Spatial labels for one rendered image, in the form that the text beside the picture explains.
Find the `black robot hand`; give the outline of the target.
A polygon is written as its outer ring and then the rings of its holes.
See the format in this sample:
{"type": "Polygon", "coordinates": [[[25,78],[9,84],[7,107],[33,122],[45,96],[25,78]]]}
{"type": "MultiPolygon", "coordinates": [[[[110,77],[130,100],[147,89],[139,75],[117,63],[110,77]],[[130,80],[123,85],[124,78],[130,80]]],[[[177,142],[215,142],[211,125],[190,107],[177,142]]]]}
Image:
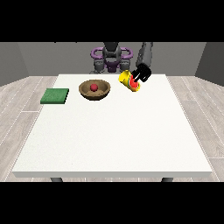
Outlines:
{"type": "Polygon", "coordinates": [[[132,75],[135,82],[146,82],[151,76],[151,69],[145,64],[139,64],[136,70],[132,72],[132,75]]]}

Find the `yellow cup with melon print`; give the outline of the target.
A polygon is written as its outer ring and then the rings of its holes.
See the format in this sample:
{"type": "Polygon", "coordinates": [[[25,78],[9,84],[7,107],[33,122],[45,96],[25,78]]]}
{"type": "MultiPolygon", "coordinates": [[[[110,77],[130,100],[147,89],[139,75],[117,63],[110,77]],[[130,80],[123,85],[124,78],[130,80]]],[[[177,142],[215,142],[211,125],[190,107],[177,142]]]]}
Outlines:
{"type": "Polygon", "coordinates": [[[140,89],[140,83],[135,81],[133,75],[129,70],[123,71],[120,75],[118,80],[132,92],[137,92],[140,89]]]}

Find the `brown wooden bowl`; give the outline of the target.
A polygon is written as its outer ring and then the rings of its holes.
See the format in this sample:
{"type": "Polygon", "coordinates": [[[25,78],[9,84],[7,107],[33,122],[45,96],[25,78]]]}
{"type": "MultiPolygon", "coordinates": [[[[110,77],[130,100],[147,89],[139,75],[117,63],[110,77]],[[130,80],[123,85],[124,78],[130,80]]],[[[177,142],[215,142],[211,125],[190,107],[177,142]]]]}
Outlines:
{"type": "Polygon", "coordinates": [[[85,80],[79,85],[80,94],[90,100],[99,101],[110,91],[110,84],[105,80],[85,80]]]}

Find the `green square pad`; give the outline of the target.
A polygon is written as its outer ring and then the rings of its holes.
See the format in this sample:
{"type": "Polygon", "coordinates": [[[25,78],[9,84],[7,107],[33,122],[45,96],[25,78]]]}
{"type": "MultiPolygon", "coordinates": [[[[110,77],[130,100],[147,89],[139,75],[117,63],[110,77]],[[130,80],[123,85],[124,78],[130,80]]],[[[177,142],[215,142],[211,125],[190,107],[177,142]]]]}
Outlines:
{"type": "Polygon", "coordinates": [[[64,104],[67,99],[68,88],[48,88],[41,100],[41,104],[64,104]]]}

